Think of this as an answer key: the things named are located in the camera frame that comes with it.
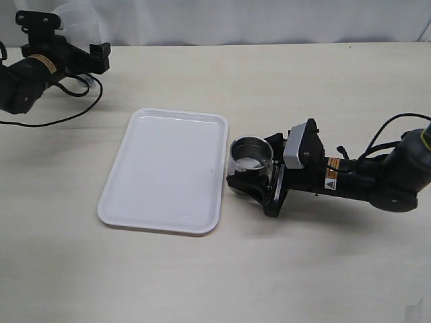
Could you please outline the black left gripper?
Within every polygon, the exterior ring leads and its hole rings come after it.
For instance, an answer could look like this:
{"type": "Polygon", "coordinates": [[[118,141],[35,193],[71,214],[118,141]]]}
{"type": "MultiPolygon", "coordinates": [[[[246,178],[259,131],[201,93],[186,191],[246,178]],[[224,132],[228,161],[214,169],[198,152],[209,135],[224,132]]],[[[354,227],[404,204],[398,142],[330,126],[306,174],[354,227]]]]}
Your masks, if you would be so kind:
{"type": "Polygon", "coordinates": [[[72,75],[102,75],[110,68],[109,42],[90,44],[86,52],[55,31],[22,31],[28,37],[21,46],[20,81],[26,83],[50,83],[72,75]]]}

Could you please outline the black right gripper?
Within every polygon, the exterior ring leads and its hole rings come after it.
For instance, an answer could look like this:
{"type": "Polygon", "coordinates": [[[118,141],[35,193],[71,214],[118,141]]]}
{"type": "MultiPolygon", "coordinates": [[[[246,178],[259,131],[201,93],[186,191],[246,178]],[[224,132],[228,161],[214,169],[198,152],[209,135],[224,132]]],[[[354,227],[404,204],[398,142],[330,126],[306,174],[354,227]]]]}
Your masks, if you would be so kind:
{"type": "Polygon", "coordinates": [[[247,172],[235,171],[228,175],[228,186],[256,200],[263,206],[268,217],[277,217],[289,190],[314,192],[319,186],[319,176],[323,173],[325,149],[319,138],[319,129],[315,119],[306,122],[306,134],[302,140],[301,151],[307,157],[306,165],[301,170],[287,169],[283,153],[286,139],[282,133],[266,137],[273,150],[273,171],[271,179],[258,170],[247,172]]]}

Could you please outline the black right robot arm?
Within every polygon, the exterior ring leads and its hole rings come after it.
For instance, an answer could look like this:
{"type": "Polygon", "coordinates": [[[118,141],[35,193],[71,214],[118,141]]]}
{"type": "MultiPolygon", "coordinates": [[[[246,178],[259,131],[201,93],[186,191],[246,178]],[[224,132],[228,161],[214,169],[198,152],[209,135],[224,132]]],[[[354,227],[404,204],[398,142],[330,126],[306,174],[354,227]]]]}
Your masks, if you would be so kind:
{"type": "Polygon", "coordinates": [[[377,209],[403,213],[418,205],[430,184],[430,128],[405,132],[400,140],[371,141],[356,159],[344,147],[327,157],[314,119],[286,136],[243,136],[230,146],[228,186],[257,201],[277,217],[290,190],[366,201],[377,209]]]}

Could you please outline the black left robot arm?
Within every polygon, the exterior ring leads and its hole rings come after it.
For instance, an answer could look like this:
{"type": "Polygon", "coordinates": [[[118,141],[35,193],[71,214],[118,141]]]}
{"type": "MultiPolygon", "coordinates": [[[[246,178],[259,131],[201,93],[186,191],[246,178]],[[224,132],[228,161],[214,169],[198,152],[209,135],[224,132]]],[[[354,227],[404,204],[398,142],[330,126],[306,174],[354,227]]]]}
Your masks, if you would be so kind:
{"type": "Polygon", "coordinates": [[[53,29],[23,27],[28,43],[21,47],[23,59],[1,65],[1,110],[25,114],[44,91],[66,77],[101,75],[110,67],[110,43],[90,44],[86,52],[69,43],[53,29]]]}

